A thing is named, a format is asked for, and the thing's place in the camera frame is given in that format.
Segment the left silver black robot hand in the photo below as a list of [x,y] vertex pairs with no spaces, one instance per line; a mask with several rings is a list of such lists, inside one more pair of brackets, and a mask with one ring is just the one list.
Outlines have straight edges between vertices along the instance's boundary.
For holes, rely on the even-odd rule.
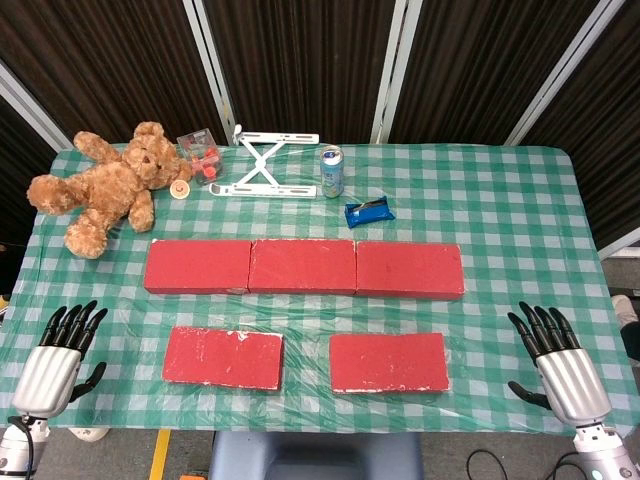
[[77,377],[82,361],[106,308],[95,300],[71,308],[59,307],[49,318],[38,345],[30,353],[12,399],[16,411],[27,417],[50,419],[91,392],[106,371],[104,361],[82,383]]

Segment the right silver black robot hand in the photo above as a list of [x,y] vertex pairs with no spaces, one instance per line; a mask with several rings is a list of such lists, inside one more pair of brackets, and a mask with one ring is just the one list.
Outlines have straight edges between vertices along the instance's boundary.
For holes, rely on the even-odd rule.
[[570,322],[555,307],[544,309],[521,301],[521,316],[508,318],[536,368],[544,391],[536,393],[508,382],[522,401],[554,413],[562,423],[576,428],[602,422],[612,405],[594,363]]

